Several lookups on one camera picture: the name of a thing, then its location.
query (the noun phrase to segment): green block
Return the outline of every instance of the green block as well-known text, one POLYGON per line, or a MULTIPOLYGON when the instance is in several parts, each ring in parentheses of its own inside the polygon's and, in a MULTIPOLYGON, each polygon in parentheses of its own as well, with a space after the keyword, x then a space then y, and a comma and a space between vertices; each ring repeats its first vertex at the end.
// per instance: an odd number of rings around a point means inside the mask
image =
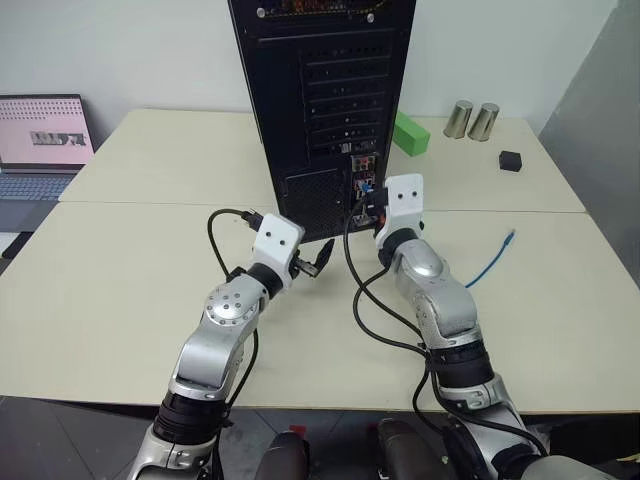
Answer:
POLYGON ((398 112, 393 127, 393 141, 407 155, 415 157, 427 151, 431 134, 411 120, 407 115, 398 112))

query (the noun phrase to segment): white wall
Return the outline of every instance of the white wall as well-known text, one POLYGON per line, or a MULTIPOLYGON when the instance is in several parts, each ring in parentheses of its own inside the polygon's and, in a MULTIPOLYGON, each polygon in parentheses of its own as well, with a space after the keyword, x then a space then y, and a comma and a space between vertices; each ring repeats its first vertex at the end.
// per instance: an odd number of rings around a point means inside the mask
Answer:
MULTIPOLYGON (((540 131, 616 0, 418 0, 401 108, 494 101, 540 131)), ((225 0, 0 0, 0 92, 78 92, 98 140, 126 112, 249 110, 225 0)))

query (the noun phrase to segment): computer case rear panel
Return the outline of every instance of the computer case rear panel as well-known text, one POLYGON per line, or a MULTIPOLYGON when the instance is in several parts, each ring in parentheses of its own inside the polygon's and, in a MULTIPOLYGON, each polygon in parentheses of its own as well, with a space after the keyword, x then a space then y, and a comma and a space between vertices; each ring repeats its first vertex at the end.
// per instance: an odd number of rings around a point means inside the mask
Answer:
POLYGON ((415 0, 229 7, 280 212, 304 241, 337 235, 384 181, 415 0))

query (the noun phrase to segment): silver metal cylinder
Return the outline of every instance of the silver metal cylinder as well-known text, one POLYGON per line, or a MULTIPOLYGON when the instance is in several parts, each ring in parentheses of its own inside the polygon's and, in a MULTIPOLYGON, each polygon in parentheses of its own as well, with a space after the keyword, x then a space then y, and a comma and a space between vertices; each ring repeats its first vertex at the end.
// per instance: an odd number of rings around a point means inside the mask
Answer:
POLYGON ((496 122, 500 107, 495 103, 483 103, 480 112, 469 129, 469 138, 478 142, 486 142, 496 122))
POLYGON ((453 112, 449 117, 449 122, 444 129, 444 134, 449 138, 462 138, 469 123, 469 117, 473 110, 473 103, 468 100, 458 100, 453 112))

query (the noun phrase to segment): white table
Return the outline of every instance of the white table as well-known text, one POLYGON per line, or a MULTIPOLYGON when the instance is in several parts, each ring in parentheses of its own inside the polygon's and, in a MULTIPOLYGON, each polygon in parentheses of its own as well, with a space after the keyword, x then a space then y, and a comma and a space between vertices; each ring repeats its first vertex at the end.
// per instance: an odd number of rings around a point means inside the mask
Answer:
MULTIPOLYGON (((445 119, 417 121, 431 132, 426 155, 394 145, 388 174, 422 173, 425 209, 584 212, 526 121, 499 119, 485 143, 445 137, 445 119), (502 150, 522 154, 519 173, 499 169, 502 150)), ((276 205, 253 115, 169 110, 129 113, 61 200, 276 205)))
MULTIPOLYGON (((157 404, 222 281, 205 232, 211 210, 58 205, 0 276, 0 394, 157 404)), ((245 264, 254 234, 233 222, 221 218, 217 236, 228 263, 245 264)), ((461 281, 517 230, 472 293, 493 366, 521 411, 638 410, 640 293, 587 215, 428 212, 425 222, 461 281)), ((380 268, 370 232, 353 242, 363 275, 380 268)), ((318 248, 305 245, 304 256, 318 248)), ((358 330, 354 290, 338 245, 318 279, 301 276, 278 297, 261 318, 260 356, 237 405, 409 409, 421 362, 358 330)), ((384 300, 409 315, 399 296, 384 300)), ((411 339, 366 301, 362 314, 376 331, 411 339)), ((421 404, 439 408, 429 392, 421 404)))

